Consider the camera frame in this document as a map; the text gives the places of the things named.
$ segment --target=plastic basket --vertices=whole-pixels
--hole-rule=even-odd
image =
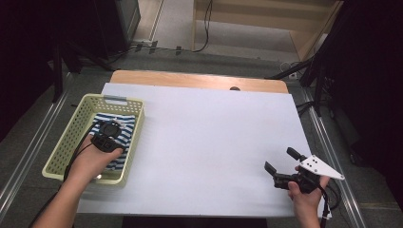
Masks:
[[[75,148],[92,125],[95,115],[99,112],[135,116],[135,127],[132,132],[124,168],[120,171],[105,170],[100,179],[93,181],[100,184],[125,186],[144,122],[144,102],[132,98],[101,94],[87,94],[83,97],[42,170],[44,177],[63,180],[66,166]]]

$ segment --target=striped cloth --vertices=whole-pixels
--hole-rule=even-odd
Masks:
[[[135,116],[124,116],[124,115],[117,115],[117,114],[109,114],[109,113],[97,113],[94,117],[93,123],[97,123],[99,121],[108,122],[115,120],[122,125],[122,133],[118,138],[115,139],[116,143],[119,143],[125,147],[125,151],[122,155],[114,160],[111,161],[110,164],[106,167],[106,170],[116,170],[122,171],[125,166],[125,159],[127,156],[128,148],[131,143],[131,135],[134,129],[134,123],[136,121]],[[96,124],[91,131],[89,132],[90,135],[94,135],[98,132],[100,126]]]

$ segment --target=floor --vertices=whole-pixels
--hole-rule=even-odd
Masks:
[[[146,3],[154,4],[154,7],[148,7]],[[139,25],[135,42],[158,41],[159,48],[190,48],[189,20],[192,18],[193,1],[140,0],[139,4],[149,16],[146,17],[147,13],[144,13],[144,23]],[[287,30],[211,23],[209,31],[209,46],[201,54],[184,53],[173,58],[173,54],[167,51],[157,51],[150,55],[146,50],[142,50],[121,58],[117,65],[126,69],[190,71],[262,78],[279,73],[299,61]],[[198,25],[197,37],[197,45],[201,46],[204,42],[202,24]],[[81,97],[89,91],[100,92],[110,79],[111,73],[88,66],[80,75],[66,75],[65,87],[68,88],[68,95],[63,98],[65,104],[57,106],[49,102],[53,92],[50,88],[0,142],[2,188],[7,187],[10,178],[22,178],[17,188],[18,193],[2,191],[1,202],[6,205],[2,206],[0,227],[27,226],[30,218],[53,194],[59,182],[40,177],[48,153],[57,143],[64,130],[64,124],[74,111],[73,105],[78,104]],[[296,104],[309,99],[309,95],[298,85],[297,80],[283,80],[287,83]],[[57,115],[49,116],[50,109]],[[337,152],[337,160],[348,183],[343,186],[346,191],[343,192],[343,202],[333,212],[334,217],[328,222],[328,227],[403,227],[403,214],[393,200],[383,177],[371,167],[358,167],[350,163],[348,146],[337,131],[326,106],[322,107],[322,113],[320,122],[323,122],[327,129],[328,139],[333,150]],[[46,118],[50,123],[48,128],[38,121]],[[316,123],[314,113],[309,111],[302,115],[301,124],[312,153],[325,161],[329,160],[327,149],[323,147],[326,139],[317,133],[317,128],[321,126]],[[45,135],[37,135],[36,129],[45,129],[47,132]],[[13,170],[25,158],[25,151],[33,151],[31,154],[35,155],[36,159],[28,162],[26,173],[15,174]],[[121,225],[122,217],[79,215],[76,219],[76,227]],[[270,218],[267,219],[267,226],[296,227],[296,222],[293,218]]]

